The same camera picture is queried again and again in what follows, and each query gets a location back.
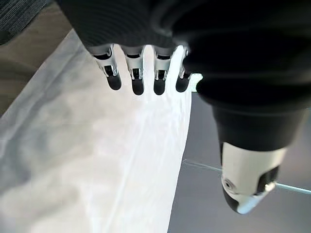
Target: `wrinkled white sheet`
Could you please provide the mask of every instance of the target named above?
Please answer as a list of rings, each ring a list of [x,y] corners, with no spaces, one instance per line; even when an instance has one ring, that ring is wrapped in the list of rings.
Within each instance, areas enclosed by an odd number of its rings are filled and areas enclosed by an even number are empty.
[[[135,96],[115,48],[113,91],[70,32],[0,120],[0,232],[164,233],[188,133],[191,93],[175,91],[182,49],[162,96]]]

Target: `robotic finger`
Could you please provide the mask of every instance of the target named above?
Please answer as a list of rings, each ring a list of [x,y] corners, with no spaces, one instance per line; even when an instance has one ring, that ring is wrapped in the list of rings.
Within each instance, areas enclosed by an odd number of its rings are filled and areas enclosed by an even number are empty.
[[[144,92],[144,82],[143,82],[144,46],[139,47],[121,46],[121,48],[124,52],[127,68],[131,75],[133,92],[139,96]]]
[[[121,88],[121,78],[118,73],[118,67],[113,54],[113,44],[105,45],[102,55],[94,55],[96,63],[104,72],[111,89],[119,90]]]
[[[274,189],[286,150],[251,151],[223,144],[223,193],[232,210],[246,214]]]
[[[162,95],[165,91],[165,81],[170,68],[171,58],[175,48],[160,48],[153,46],[154,49],[154,67],[155,67],[155,83],[154,92]]]
[[[187,56],[187,54],[188,54],[187,49],[184,49],[182,61]],[[176,81],[176,91],[184,92],[187,89],[189,85],[189,81],[190,81],[190,76],[191,74],[186,72],[184,66],[181,65],[180,70],[179,70],[179,75]]]

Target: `white plastic part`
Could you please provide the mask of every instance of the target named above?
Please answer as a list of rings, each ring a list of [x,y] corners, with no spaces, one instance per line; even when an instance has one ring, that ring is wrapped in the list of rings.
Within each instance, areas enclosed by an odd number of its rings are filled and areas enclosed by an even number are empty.
[[[279,166],[286,151],[287,148],[251,151],[224,143],[222,185],[226,193],[239,203],[238,213],[248,213],[274,189],[275,183],[271,182],[263,193],[254,195],[261,175]]]
[[[162,60],[162,59],[157,58],[156,52],[154,53],[155,80],[159,79],[159,76],[158,76],[158,71],[159,70],[164,70],[165,71],[163,80],[166,80],[167,73],[168,73],[169,68],[170,68],[170,64],[171,64],[171,58],[170,59],[166,59],[166,60]]]
[[[111,54],[109,54],[110,57],[108,59],[100,60],[100,59],[94,58],[99,69],[101,69],[104,72],[106,77],[109,77],[109,75],[105,71],[105,68],[104,68],[105,66],[111,66],[113,76],[116,76],[118,74],[118,66],[117,66],[115,54],[113,52],[113,48],[114,48],[114,45],[111,44],[110,45]]]
[[[190,117],[182,54],[161,96],[151,47],[141,96],[115,54],[119,91],[70,32],[2,116],[1,233],[167,232]]]
[[[139,79],[143,78],[143,52],[144,49],[142,50],[140,57],[137,58],[130,58],[125,56],[127,69],[130,72],[132,79],[134,79],[133,69],[139,69]]]

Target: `white fabric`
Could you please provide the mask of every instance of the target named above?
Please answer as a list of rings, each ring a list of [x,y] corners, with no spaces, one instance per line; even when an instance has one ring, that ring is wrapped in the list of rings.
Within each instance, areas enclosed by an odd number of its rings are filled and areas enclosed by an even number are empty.
[[[0,232],[167,232],[188,133],[191,93],[175,91],[180,48],[162,96],[135,96],[115,48],[113,91],[70,32],[0,120]]]

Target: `gray fabric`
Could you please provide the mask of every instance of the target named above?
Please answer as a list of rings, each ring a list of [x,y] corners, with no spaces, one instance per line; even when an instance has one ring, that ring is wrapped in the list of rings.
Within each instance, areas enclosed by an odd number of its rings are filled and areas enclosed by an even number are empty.
[[[46,0],[1,0],[0,45],[19,34],[46,4]]]

